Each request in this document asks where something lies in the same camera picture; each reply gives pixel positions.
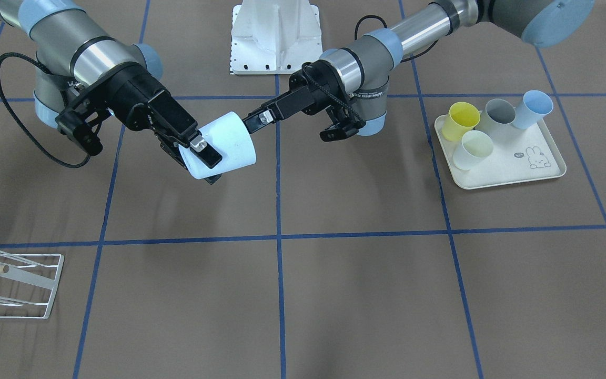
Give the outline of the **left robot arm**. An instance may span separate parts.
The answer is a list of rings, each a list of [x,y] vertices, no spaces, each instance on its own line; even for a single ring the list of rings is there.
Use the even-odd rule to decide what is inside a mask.
[[[546,48],[580,28],[593,7],[593,1],[433,1],[390,28],[375,29],[303,63],[289,77],[289,90],[262,103],[243,123],[253,134],[297,113],[326,111],[331,125],[320,132],[323,141],[372,136],[385,124],[390,72],[441,38],[489,22]]]

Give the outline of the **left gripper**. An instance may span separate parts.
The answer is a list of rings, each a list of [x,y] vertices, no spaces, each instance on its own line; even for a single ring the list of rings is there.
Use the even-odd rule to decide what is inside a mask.
[[[259,108],[242,119],[248,134],[255,134],[263,127],[283,121],[303,112],[315,115],[328,107],[334,117],[349,116],[349,111],[341,109],[342,91],[337,70],[329,62],[304,63],[301,69],[289,77],[289,91],[274,99],[272,110]]]

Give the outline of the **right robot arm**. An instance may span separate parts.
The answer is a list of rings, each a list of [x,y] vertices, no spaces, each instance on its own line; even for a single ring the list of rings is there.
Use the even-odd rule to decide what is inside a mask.
[[[79,146],[84,163],[103,151],[99,130],[116,117],[129,130],[154,132],[163,151],[199,179],[219,180],[219,173],[192,168],[195,158],[200,168],[214,169],[222,155],[160,82],[162,64],[151,46],[121,43],[72,1],[0,1],[0,21],[37,45],[35,58],[0,56],[0,98],[8,111],[2,63],[18,57],[36,68],[38,118]]]

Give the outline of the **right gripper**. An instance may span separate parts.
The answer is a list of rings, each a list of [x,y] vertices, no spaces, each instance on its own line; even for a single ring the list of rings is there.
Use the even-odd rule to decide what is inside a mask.
[[[129,130],[154,132],[163,151],[176,163],[186,166],[179,147],[189,147],[209,169],[221,163],[223,156],[203,136],[194,136],[195,118],[142,65],[122,63],[104,84],[106,103],[115,117]],[[214,185],[221,176],[205,177],[204,181]]]

